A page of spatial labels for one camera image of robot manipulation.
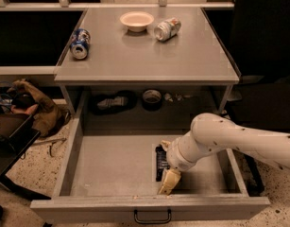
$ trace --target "white bowl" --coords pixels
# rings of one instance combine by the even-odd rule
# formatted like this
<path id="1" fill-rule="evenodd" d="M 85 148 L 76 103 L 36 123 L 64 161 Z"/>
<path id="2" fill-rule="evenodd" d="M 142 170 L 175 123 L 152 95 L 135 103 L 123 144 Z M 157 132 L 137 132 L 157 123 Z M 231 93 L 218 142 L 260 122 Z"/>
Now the white bowl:
<path id="1" fill-rule="evenodd" d="M 123 14 L 120 21 L 132 32 L 142 32 L 153 23 L 154 17 L 143 11 L 132 11 Z"/>

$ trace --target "roll of tape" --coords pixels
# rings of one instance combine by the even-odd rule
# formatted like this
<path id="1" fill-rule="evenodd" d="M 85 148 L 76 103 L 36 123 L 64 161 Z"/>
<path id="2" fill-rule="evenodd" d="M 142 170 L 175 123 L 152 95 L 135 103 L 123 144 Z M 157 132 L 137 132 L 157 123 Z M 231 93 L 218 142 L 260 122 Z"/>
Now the roll of tape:
<path id="1" fill-rule="evenodd" d="M 149 111 L 156 111 L 162 106 L 162 94 L 157 90 L 146 90 L 143 93 L 143 107 Z"/>

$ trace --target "silver can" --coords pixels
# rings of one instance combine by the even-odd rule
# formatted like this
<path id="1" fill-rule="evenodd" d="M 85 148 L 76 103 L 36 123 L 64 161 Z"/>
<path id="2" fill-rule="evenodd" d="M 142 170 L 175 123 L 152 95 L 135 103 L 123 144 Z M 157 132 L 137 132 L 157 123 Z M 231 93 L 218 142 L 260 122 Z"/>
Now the silver can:
<path id="1" fill-rule="evenodd" d="M 162 21 L 154 28 L 157 40 L 164 42 L 176 35 L 181 28 L 181 21 L 177 18 L 170 18 Z"/>
<path id="2" fill-rule="evenodd" d="M 79 28 L 73 33 L 70 51 L 76 59 L 82 60 L 88 56 L 90 39 L 90 33 L 86 29 Z"/>

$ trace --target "speckled floor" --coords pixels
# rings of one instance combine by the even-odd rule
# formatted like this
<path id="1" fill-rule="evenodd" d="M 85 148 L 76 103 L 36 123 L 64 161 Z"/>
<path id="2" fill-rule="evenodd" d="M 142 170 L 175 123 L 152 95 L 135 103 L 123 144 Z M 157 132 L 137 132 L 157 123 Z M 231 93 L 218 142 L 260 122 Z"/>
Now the speckled floor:
<path id="1" fill-rule="evenodd" d="M 67 124 L 62 130 L 53 137 L 67 137 L 70 130 Z M 51 196 L 58 177 L 61 159 L 66 150 L 67 142 L 58 142 L 53 145 L 50 156 L 49 147 L 51 144 L 31 147 L 25 159 L 21 159 L 9 171 L 8 176 L 17 184 L 34 191 Z M 247 170 L 241 161 L 241 169 L 247 176 Z M 190 222 L 170 222 L 162 225 L 166 227 L 188 227 L 188 226 L 269 226 L 269 227 L 290 227 L 290 176 L 279 172 L 264 164 L 258 163 L 265 191 L 262 194 L 267 196 L 271 205 L 263 212 L 250 220 L 230 220 L 230 221 L 190 221 Z M 37 216 L 30 208 L 30 201 L 24 200 L 8 192 L 0 185 L 0 205 L 4 208 L 4 215 L 0 226 L 3 227 L 37 227 L 43 226 L 44 221 Z M 57 224 L 58 227 L 135 227 L 136 223 L 80 223 L 80 224 Z"/>

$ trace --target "drawer handle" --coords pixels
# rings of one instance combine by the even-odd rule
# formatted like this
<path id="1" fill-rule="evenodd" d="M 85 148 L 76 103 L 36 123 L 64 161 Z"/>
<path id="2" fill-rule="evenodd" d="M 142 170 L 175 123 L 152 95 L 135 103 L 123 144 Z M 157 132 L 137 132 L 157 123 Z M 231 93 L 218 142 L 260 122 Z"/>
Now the drawer handle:
<path id="1" fill-rule="evenodd" d="M 137 210 L 134 210 L 134 220 L 135 220 L 135 222 L 137 222 L 139 224 L 165 224 L 165 223 L 168 223 L 169 221 L 171 221 L 171 219 L 172 219 L 170 209 L 167 211 L 167 219 L 164 219 L 164 220 L 139 220 L 137 213 L 138 213 Z"/>

